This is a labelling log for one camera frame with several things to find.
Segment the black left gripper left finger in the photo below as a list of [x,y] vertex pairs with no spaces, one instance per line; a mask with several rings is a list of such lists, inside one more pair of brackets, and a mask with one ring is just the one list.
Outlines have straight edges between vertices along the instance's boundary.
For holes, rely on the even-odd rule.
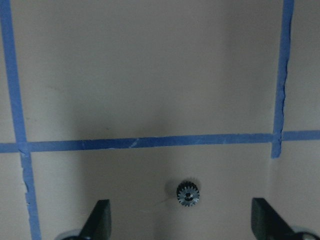
[[109,240],[111,237],[111,204],[109,199],[98,200],[80,231],[78,240]]

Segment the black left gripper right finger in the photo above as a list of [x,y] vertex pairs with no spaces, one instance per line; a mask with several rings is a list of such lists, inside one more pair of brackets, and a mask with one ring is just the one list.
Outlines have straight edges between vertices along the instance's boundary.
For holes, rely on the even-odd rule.
[[251,230],[257,240],[303,239],[303,233],[295,232],[264,198],[251,201]]

